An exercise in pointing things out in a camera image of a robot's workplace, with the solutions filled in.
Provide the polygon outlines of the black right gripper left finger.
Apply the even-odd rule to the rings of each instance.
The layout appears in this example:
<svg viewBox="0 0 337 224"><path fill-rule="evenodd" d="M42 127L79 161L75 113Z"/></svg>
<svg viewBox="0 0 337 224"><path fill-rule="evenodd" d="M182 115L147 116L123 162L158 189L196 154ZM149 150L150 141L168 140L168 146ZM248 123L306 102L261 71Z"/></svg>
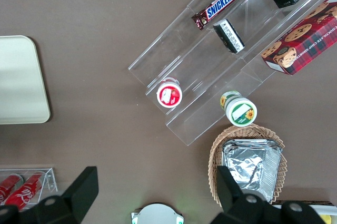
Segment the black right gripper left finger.
<svg viewBox="0 0 337 224"><path fill-rule="evenodd" d="M1 206L1 223L81 223L99 192L97 167L86 167L60 196L50 196L20 212Z"/></svg>

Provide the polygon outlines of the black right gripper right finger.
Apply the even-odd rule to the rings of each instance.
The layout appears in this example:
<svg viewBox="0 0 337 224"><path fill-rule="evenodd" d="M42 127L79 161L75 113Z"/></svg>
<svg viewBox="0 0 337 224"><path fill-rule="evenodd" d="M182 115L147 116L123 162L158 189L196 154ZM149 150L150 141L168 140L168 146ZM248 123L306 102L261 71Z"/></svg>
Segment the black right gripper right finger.
<svg viewBox="0 0 337 224"><path fill-rule="evenodd" d="M324 223L316 211L300 201L286 201L280 209L251 193L243 193L226 166L217 167L217 194L223 211L212 223Z"/></svg>

